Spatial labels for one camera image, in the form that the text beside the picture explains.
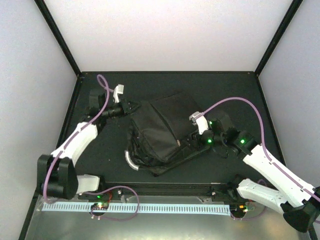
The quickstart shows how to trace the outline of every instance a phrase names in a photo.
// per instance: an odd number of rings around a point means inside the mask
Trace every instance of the white ruler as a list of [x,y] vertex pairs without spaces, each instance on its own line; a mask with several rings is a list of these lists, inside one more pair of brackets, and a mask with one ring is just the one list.
[[[63,202],[44,203],[42,211],[51,212],[90,212],[95,202]],[[104,213],[134,213],[137,203],[110,203],[107,210],[94,210]],[[157,204],[140,203],[140,214],[205,214],[230,216],[229,205],[223,204]]]

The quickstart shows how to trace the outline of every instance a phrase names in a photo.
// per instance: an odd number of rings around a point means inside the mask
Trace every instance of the black table surface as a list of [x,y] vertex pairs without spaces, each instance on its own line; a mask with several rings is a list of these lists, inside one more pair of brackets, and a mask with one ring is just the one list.
[[[89,92],[100,88],[97,74],[103,74],[110,86],[124,85],[128,100],[150,100],[158,96],[185,91],[203,109],[228,97],[243,97],[259,110],[264,122],[268,150],[279,160],[281,152],[269,121],[259,80],[253,72],[87,72],[76,101],[68,135],[70,135],[89,105]],[[247,130],[261,142],[258,118],[253,109],[242,101],[229,101],[216,108],[229,114],[239,130]],[[208,152],[163,175],[153,177],[145,170],[135,171],[124,157],[130,117],[110,119],[103,131],[90,143],[76,163],[78,175],[104,176],[109,183],[210,184],[226,183],[240,174],[257,181],[260,173],[235,157],[221,158]]]

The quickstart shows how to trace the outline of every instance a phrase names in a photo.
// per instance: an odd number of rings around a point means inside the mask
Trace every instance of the black backpack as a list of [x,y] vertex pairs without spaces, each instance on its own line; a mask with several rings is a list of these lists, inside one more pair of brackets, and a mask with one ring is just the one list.
[[207,151],[210,147],[199,148],[191,141],[198,131],[189,120],[195,112],[201,109],[185,92],[141,102],[131,115],[126,151],[129,165],[158,176]]

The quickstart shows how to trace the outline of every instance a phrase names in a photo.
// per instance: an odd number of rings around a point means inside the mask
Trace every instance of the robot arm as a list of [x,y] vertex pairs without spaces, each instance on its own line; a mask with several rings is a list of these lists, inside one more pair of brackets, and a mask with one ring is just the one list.
[[196,112],[190,116],[193,124],[198,125],[199,139],[203,143],[224,145],[237,158],[261,173],[277,190],[257,184],[250,179],[242,180],[236,190],[244,199],[263,204],[283,214],[284,219],[296,230],[306,232],[320,214],[320,187],[296,176],[268,150],[264,149],[245,131],[238,131],[225,113],[206,120]]
[[125,99],[119,100],[119,94],[123,94],[124,86],[118,85],[113,91],[114,104],[107,107],[101,115],[91,122],[94,116],[100,111],[106,101],[104,91],[90,92],[89,111],[78,123],[76,129],[69,138],[50,155],[42,155],[37,162],[37,187],[40,194],[44,191],[44,183],[48,174],[49,166],[58,156],[47,184],[47,195],[72,199],[75,194],[96,191],[100,184],[100,177],[94,175],[77,175],[75,165],[87,148],[87,146],[98,136],[106,125],[109,118],[122,117],[135,111],[139,104],[128,102]]

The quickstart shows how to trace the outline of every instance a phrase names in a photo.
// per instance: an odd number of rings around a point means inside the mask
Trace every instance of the white bracket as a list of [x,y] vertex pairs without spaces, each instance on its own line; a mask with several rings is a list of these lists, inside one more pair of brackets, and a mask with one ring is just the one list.
[[205,116],[200,116],[200,112],[196,111],[189,117],[189,120],[192,120],[193,125],[198,126],[199,134],[202,135],[204,131],[209,130],[208,121]]
[[78,189],[76,194],[81,194],[84,192],[94,192],[98,190],[100,177],[93,175],[78,175]]
[[125,86],[122,84],[118,84],[113,91],[114,103],[119,103],[119,95],[124,94]]

